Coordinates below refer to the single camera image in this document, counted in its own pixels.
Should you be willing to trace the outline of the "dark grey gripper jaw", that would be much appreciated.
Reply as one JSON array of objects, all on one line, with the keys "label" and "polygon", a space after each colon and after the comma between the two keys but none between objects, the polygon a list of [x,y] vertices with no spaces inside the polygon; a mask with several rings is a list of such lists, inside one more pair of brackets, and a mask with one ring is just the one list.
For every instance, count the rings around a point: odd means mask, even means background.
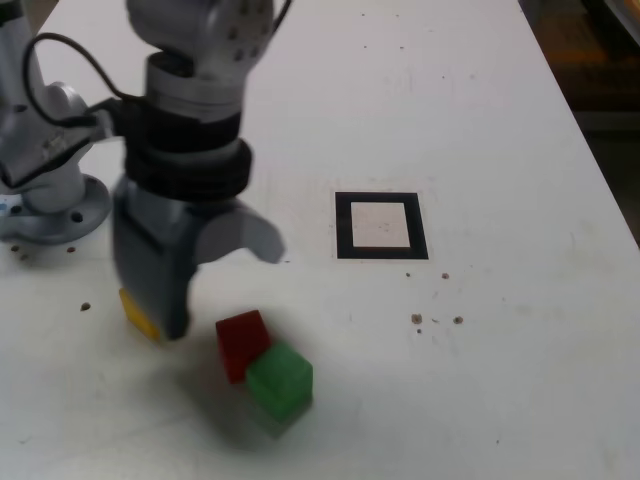
[{"label": "dark grey gripper jaw", "polygon": [[113,255],[124,290],[167,340],[190,324],[188,285],[199,221],[185,202],[166,199],[122,177],[113,196]]}]

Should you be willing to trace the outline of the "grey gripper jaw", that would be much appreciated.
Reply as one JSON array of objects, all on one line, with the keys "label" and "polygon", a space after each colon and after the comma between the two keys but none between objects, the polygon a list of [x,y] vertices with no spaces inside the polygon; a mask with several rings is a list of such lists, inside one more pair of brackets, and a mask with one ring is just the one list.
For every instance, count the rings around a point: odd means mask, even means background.
[{"label": "grey gripper jaw", "polygon": [[195,242],[195,262],[215,262],[246,249],[260,261],[277,264],[285,254],[281,233],[270,221],[239,200],[216,211]]}]

